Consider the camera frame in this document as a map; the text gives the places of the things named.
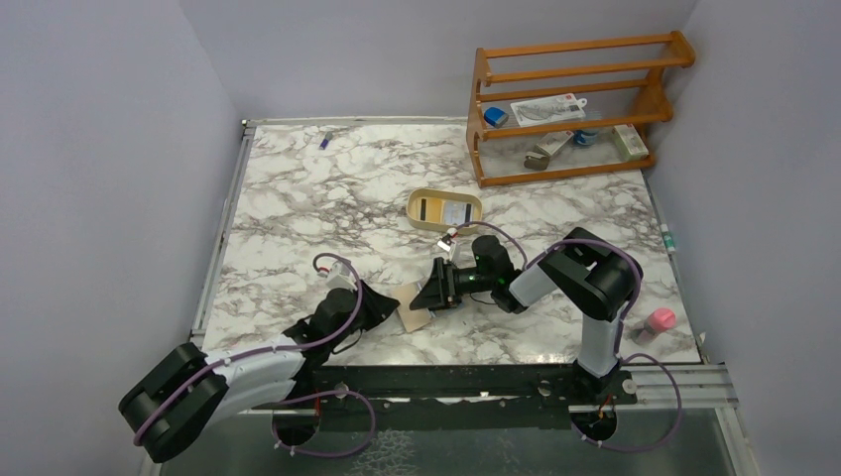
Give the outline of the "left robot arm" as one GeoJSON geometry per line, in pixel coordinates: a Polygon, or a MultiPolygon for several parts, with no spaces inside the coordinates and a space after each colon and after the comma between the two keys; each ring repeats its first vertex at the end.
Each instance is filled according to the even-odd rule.
{"type": "Polygon", "coordinates": [[[400,306],[369,285],[336,288],[309,316],[251,346],[177,346],[119,402],[118,411],[156,463],[189,448],[210,425],[312,389],[313,372],[347,337],[380,325],[400,306]]]}

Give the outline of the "card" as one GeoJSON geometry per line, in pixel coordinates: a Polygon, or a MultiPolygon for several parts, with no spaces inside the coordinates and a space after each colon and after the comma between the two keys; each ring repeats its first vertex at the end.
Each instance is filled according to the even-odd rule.
{"type": "Polygon", "coordinates": [[[448,226],[457,226],[472,220],[473,204],[469,202],[446,200],[441,208],[441,222],[448,226]]]}

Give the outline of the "beige card holder wallet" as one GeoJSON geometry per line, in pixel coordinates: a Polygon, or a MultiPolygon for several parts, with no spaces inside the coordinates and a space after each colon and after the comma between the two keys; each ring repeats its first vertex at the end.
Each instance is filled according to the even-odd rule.
{"type": "Polygon", "coordinates": [[[392,298],[396,299],[400,303],[397,308],[397,313],[406,333],[417,331],[437,320],[442,320],[463,307],[463,304],[459,304],[456,307],[443,310],[411,310],[410,303],[420,292],[421,288],[421,281],[416,281],[411,284],[396,287],[392,290],[392,298]]]}

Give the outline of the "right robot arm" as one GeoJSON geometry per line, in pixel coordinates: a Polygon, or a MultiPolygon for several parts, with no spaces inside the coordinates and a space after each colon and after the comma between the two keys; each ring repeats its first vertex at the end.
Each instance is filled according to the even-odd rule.
{"type": "Polygon", "coordinates": [[[637,260],[581,227],[521,269],[495,236],[478,236],[471,252],[475,264],[469,268],[434,259],[409,308],[445,310],[460,305],[466,295],[488,293],[498,308],[519,314],[561,292],[583,315],[575,381],[589,392],[604,391],[621,367],[624,320],[641,290],[644,271],[637,260]]]}

